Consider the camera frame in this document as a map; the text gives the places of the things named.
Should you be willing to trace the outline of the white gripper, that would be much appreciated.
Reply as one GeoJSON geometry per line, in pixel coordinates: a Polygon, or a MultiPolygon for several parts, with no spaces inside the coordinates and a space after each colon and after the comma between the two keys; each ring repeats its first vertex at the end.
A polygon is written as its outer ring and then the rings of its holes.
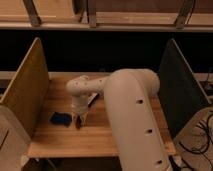
{"type": "MultiPolygon", "coordinates": [[[[82,116],[82,125],[84,126],[86,124],[88,113],[88,96],[87,95],[81,95],[81,96],[73,96],[72,102],[71,102],[71,108],[72,111],[77,115],[83,115],[82,116]]],[[[72,115],[73,124],[76,124],[77,122],[77,115],[72,115]]]]}

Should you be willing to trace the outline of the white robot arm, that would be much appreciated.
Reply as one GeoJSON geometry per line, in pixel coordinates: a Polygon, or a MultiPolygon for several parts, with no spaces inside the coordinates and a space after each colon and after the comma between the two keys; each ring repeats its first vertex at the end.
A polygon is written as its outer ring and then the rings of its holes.
{"type": "Polygon", "coordinates": [[[159,88],[150,69],[121,69],[93,80],[80,76],[66,84],[80,118],[88,111],[90,93],[104,95],[122,171],[173,171],[150,103],[159,88]]]}

